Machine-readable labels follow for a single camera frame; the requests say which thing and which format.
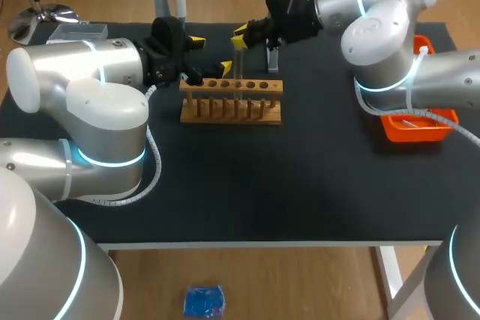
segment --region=cable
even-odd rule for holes
[[[152,85],[148,89],[148,91],[145,93],[145,98],[147,99],[147,101],[149,101],[151,95],[155,93],[156,90],[157,90],[157,87],[155,85]],[[150,193],[152,189],[155,187],[155,185],[157,185],[158,179],[160,179],[160,174],[162,173],[162,159],[149,126],[147,126],[147,140],[152,149],[151,151],[153,152],[153,155],[155,157],[155,174],[150,184],[141,193],[138,193],[135,196],[132,196],[131,198],[126,198],[123,200],[82,199],[82,201],[90,202],[92,204],[102,205],[102,206],[123,206],[123,205],[128,205],[133,202],[136,202],[141,198],[143,198],[144,196],[146,196],[148,193]]]
[[[430,118],[432,120],[438,121],[440,123],[444,123],[445,125],[452,127],[457,132],[468,138],[473,144],[480,147],[480,139],[475,136],[473,133],[469,132],[464,127],[461,127],[457,123],[451,121],[450,119],[444,118],[440,115],[433,114],[427,110],[423,109],[400,109],[400,110],[389,110],[389,111],[382,111],[371,106],[368,106],[362,97],[362,90],[359,87],[359,84],[354,80],[355,85],[355,95],[357,97],[358,103],[360,104],[361,108],[366,111],[368,114],[376,115],[376,116],[389,116],[389,115],[413,115],[413,116],[424,116],[426,118]]]

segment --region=wooden peg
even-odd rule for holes
[[[213,118],[213,97],[208,98],[208,116]]]
[[[275,105],[277,105],[277,95],[272,95],[271,100],[270,100],[270,107],[275,108]]]
[[[263,118],[263,113],[265,111],[265,99],[260,99],[260,119]]]
[[[200,118],[202,116],[202,98],[198,97],[196,99],[196,116]]]
[[[239,114],[238,114],[239,113],[239,103],[240,103],[239,99],[237,97],[235,97],[235,100],[233,101],[233,117],[235,119],[237,119],[238,116],[239,116]]]
[[[222,118],[225,118],[227,116],[227,99],[224,97],[222,99]]]
[[[193,102],[192,92],[187,91],[187,104],[189,108],[192,107],[192,102]]]
[[[247,100],[247,119],[250,119],[252,117],[252,100],[248,99]]]

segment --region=clear plastic box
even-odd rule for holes
[[[58,24],[57,29],[48,38],[48,43],[64,43],[78,40],[105,40],[108,35],[107,24]]]

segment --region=wooden floor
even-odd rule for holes
[[[75,9],[82,19],[151,22],[153,0],[42,0]],[[446,22],[459,49],[480,45],[479,0],[439,0],[421,20]],[[6,36],[26,0],[4,0],[0,14],[0,99],[5,59],[17,45]],[[263,0],[187,0],[188,21],[244,22],[265,16]],[[403,277],[421,247],[397,248]],[[124,280],[123,320],[182,318],[189,284],[221,284],[229,320],[384,319],[381,287],[368,248],[122,251],[114,254]],[[412,319],[424,319],[422,310]]]

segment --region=white cable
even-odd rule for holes
[[[157,90],[157,87],[155,85],[152,85],[148,91],[145,93],[145,98],[147,101],[149,101],[151,95],[155,93]],[[145,195],[150,193],[152,189],[157,185],[158,179],[160,179],[160,174],[162,173],[162,159],[160,157],[160,152],[158,150],[157,144],[155,143],[155,139],[150,132],[150,127],[147,126],[147,140],[148,143],[150,144],[151,151],[153,152],[153,155],[155,157],[155,175],[153,179],[151,180],[150,184],[141,192],[136,194],[135,196],[132,196],[131,198],[123,199],[123,200],[99,200],[99,199],[82,199],[84,202],[90,202],[96,205],[102,205],[102,206],[123,206],[123,205],[128,205],[131,204],[132,202],[136,202],[143,198]]]
[[[465,129],[464,127],[461,127],[460,125],[451,121],[450,119],[444,118],[444,117],[442,117],[440,115],[437,115],[437,114],[433,114],[432,112],[429,112],[427,110],[423,110],[423,109],[412,109],[412,110],[400,109],[400,110],[389,110],[389,111],[385,112],[385,111],[382,111],[382,110],[372,108],[372,107],[368,106],[365,103],[365,101],[363,100],[362,90],[360,89],[359,84],[356,81],[354,81],[354,85],[355,85],[355,95],[357,97],[358,103],[360,104],[361,108],[364,111],[366,111],[368,114],[376,115],[376,116],[390,116],[390,115],[424,116],[426,118],[430,118],[432,120],[438,121],[438,122],[443,123],[443,124],[445,124],[449,127],[454,128],[457,132],[464,135],[466,138],[468,138],[468,140],[473,142],[473,144],[480,147],[480,139],[477,136],[475,136],[474,134],[472,134],[471,132],[469,132],[467,129]]]
[[[405,83],[406,86],[406,108],[409,111],[413,111],[412,107],[412,88],[413,88],[413,83],[415,82],[415,75],[417,74],[417,70],[420,67],[420,63],[423,60],[423,57],[426,56],[428,53],[428,46],[421,46],[420,47],[420,54],[418,54],[417,59],[413,62],[413,66],[410,69],[409,73],[412,74],[410,79],[408,79]]]

